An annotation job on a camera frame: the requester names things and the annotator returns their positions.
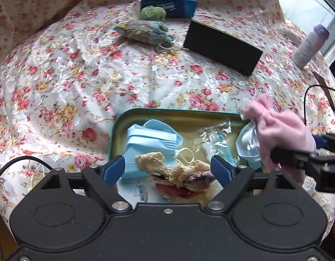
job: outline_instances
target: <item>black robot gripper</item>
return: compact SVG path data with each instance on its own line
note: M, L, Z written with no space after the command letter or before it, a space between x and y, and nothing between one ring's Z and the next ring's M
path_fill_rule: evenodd
M144 203L132 209L111 186L124 168L117 156L81 173L52 170L13 210L19 248L7 260L332 260L318 247L324 211L281 170L256 173L214 156L211 171L224 189L206 207ZM250 196L254 189L263 192Z

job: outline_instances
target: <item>brown wooden surface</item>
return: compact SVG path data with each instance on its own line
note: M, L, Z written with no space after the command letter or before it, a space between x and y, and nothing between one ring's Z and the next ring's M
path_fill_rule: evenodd
M4 258L7 258L17 248L17 244L13 236L11 235L10 231L8 230L7 226L3 222L1 215L0 215L0 243L3 248Z

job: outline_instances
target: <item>purple bottle cap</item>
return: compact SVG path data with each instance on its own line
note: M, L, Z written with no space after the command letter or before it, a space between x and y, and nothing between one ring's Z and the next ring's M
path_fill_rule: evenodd
M326 41L329 37L329 31L320 23L314 26L313 31L315 31L318 37L323 41Z

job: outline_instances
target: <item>tray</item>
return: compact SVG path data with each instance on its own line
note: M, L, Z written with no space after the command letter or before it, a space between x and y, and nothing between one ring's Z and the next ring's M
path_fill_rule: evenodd
M118 154L123 154L127 129L133 124L143 125L150 119L156 119L170 125L183 137L182 147L193 149L193 140L199 136L199 129L211 127L231 121L231 133L226 140L231 149L231 153L237 156L235 141L240 130L248 124L243 121L239 114L208 112L198 110L177 110L177 109L157 109L157 108L136 108L123 113L115 122L112 129L112 140L109 148L109 159ZM206 153L200 148L195 154L195 159L208 162ZM247 165L247 161L240 159L240 165Z

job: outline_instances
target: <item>blue surgical mask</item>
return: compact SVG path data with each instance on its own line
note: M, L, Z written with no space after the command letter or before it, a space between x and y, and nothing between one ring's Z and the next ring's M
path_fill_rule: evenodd
M182 143L183 138L172 127L158 120L149 120L143 126L132 125L127 131L125 173L122 178L148 176L137 166L136 155L149 152L161 152L165 157L165 165L173 167L177 163L178 148Z

